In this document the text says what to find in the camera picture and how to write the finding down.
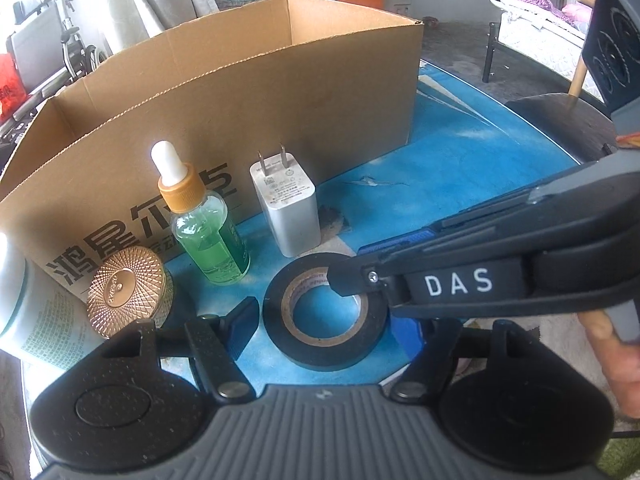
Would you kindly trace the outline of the right hand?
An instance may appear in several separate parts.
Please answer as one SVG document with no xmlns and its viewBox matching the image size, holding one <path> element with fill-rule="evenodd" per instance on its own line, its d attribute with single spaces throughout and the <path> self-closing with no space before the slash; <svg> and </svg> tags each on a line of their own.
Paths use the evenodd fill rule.
<svg viewBox="0 0 640 480">
<path fill-rule="evenodd" d="M 604 311 L 582 312 L 577 316 L 620 410 L 626 416 L 638 419 L 639 347 L 624 344 L 618 338 Z"/>
</svg>

